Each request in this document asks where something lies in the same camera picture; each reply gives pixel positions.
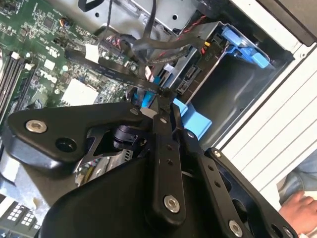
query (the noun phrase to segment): black ribbon cable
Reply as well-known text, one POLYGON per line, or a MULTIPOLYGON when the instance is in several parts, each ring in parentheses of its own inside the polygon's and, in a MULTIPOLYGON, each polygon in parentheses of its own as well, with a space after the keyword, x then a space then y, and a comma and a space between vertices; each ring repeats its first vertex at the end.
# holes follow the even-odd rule
POLYGON ((161 94, 163 91, 159 85, 139 79, 130 71, 130 69, 113 61, 100 58, 98 63, 95 63, 86 59, 85 54, 81 51, 73 49, 65 50, 65 58, 118 82, 153 92, 155 94, 161 94))

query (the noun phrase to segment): black bracket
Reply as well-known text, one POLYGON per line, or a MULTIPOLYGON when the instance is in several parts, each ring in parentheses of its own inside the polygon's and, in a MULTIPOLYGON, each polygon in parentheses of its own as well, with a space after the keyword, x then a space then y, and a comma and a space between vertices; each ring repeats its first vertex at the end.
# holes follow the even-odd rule
POLYGON ((137 126, 142 120, 142 113, 130 103, 20 111, 9 116, 2 138, 15 159, 64 176, 72 174, 86 155, 87 134, 93 127, 103 126, 106 132, 123 124, 137 126), (47 130, 30 132, 26 123, 31 120, 43 122, 47 130))

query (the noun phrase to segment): white label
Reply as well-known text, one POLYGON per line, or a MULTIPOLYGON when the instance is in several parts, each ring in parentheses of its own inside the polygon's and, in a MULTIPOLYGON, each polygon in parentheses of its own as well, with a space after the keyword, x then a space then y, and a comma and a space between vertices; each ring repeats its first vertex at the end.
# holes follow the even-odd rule
POLYGON ((40 70, 40 74, 41 74, 41 76, 46 78, 48 81, 51 81, 52 83, 56 83, 57 82, 57 78, 51 76, 50 74, 44 72, 43 70, 40 70))
POLYGON ((49 59, 46 59, 45 60, 45 63, 44 63, 44 67, 45 68, 48 68, 49 70, 53 71, 54 67, 55 67, 55 63, 50 61, 49 59))
POLYGON ((99 51, 98 46, 94 46, 91 44, 86 44, 86 59, 98 63, 99 61, 99 51))
POLYGON ((168 71, 168 72, 171 73, 171 72, 174 70, 174 67, 167 63, 167 64, 164 66, 164 69, 165 69, 166 71, 168 71))

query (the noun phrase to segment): red wire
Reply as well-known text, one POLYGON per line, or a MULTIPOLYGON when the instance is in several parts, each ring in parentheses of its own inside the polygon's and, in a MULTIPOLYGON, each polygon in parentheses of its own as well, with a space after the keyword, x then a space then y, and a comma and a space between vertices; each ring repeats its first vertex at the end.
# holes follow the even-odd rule
POLYGON ((190 32, 193 29, 193 27, 201 23, 201 21, 204 18, 206 18, 206 16, 202 16, 201 18, 199 18, 193 25, 191 25, 187 30, 185 30, 184 33, 190 32))
MULTIPOLYGON (((205 19, 205 18, 206 18, 205 15, 202 16, 201 18, 199 18, 193 25, 191 25, 191 26, 190 26, 187 30, 185 30, 183 33, 190 32, 190 31, 193 29, 194 26, 196 26, 196 25, 198 25, 199 23, 201 23, 201 21, 202 21, 203 19, 205 19)), ((176 40, 178 41, 178 40, 181 39, 182 37, 183 37, 183 35, 180 35, 176 40)), ((162 56, 165 55, 166 53, 167 53, 166 51, 163 52, 163 53, 161 53, 161 54, 158 56, 158 58, 162 57, 162 56)))

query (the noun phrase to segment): round hole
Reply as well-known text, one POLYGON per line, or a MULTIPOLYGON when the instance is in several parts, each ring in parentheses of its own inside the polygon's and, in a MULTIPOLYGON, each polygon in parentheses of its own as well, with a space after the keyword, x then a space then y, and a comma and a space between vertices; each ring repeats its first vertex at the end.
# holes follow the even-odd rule
POLYGON ((167 160, 168 165, 173 165, 173 161, 172 160, 167 160))
POLYGON ((276 225, 272 224, 271 227, 278 237, 283 238, 283 233, 279 230, 279 228, 277 228, 276 225))
POLYGON ((221 185, 220 185, 217 181, 215 181, 214 184, 215 184, 217 187, 221 187, 221 185))
POLYGON ((246 207, 237 199, 233 199, 232 203, 237 210, 237 213, 243 223, 248 221, 248 213, 246 207))
POLYGON ((55 146, 62 152, 71 153, 77 149, 76 142, 69 138, 59 138, 55 142, 55 146))

